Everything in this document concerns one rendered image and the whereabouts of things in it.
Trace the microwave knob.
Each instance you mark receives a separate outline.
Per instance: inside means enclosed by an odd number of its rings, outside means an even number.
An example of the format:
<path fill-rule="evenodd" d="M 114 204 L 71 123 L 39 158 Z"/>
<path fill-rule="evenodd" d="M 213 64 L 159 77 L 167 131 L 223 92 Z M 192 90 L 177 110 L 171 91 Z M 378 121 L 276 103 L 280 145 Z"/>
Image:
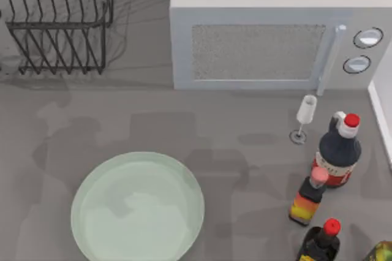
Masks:
<path fill-rule="evenodd" d="M 357 48 L 367 49 L 376 46 L 383 39 L 383 32 L 379 28 L 370 28 L 358 31 L 353 38 Z"/>
<path fill-rule="evenodd" d="M 343 70 L 348 74 L 360 74 L 365 72 L 371 65 L 371 60 L 364 55 L 349 58 L 343 64 Z"/>

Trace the small pink-capped sauce bottle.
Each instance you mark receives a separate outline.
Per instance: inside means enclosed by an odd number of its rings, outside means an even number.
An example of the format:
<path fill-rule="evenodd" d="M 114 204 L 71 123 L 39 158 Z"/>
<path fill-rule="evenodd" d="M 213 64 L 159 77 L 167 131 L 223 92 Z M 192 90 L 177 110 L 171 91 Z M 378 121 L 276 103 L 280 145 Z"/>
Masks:
<path fill-rule="evenodd" d="M 310 175 L 302 182 L 290 206 L 288 212 L 290 219 L 303 226 L 310 224 L 326 191 L 328 178 L 327 169 L 323 167 L 312 169 Z"/>

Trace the pale green round plate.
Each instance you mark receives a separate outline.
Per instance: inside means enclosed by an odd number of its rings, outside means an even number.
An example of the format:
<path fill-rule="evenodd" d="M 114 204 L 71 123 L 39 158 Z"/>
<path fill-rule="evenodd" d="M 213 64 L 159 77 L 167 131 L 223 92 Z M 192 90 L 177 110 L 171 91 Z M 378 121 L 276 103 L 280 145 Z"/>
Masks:
<path fill-rule="evenodd" d="M 179 261 L 197 239 L 205 198 L 180 161 L 154 152 L 97 166 L 73 198 L 73 238 L 88 261 Z"/>

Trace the green yellow bottle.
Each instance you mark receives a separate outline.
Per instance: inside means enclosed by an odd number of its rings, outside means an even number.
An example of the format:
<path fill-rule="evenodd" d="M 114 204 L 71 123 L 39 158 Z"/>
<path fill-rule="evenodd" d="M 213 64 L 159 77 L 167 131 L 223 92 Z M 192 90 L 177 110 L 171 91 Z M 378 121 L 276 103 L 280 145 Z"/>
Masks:
<path fill-rule="evenodd" d="M 362 261 L 392 261 L 392 241 L 378 242 Z"/>

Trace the white wine glass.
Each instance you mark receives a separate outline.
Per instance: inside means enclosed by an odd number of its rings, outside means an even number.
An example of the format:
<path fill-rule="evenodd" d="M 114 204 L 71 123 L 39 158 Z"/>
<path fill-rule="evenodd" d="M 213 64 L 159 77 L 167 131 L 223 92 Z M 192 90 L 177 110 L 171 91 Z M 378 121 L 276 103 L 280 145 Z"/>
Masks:
<path fill-rule="evenodd" d="M 313 121 L 315 109 L 317 107 L 317 98 L 314 95 L 305 95 L 296 114 L 296 120 L 299 127 L 291 131 L 289 138 L 296 145 L 303 145 L 306 142 L 306 133 L 304 126 Z"/>

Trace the large dark red-capped bottle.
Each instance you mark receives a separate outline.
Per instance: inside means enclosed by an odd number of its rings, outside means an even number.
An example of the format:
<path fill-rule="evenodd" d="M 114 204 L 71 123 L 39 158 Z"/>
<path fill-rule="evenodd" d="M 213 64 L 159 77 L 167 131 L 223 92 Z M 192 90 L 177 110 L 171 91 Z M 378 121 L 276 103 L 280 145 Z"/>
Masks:
<path fill-rule="evenodd" d="M 346 184 L 362 153 L 357 138 L 360 116 L 355 113 L 336 112 L 330 119 L 328 131 L 321 137 L 312 168 L 327 169 L 328 188 Z"/>

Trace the microwave oven door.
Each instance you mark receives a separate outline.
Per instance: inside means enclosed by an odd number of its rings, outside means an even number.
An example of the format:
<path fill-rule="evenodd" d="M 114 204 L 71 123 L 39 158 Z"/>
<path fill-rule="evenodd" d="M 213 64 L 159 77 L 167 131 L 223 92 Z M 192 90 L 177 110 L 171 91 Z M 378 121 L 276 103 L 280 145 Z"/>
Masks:
<path fill-rule="evenodd" d="M 174 86 L 313 90 L 339 21 L 326 8 L 173 7 Z"/>

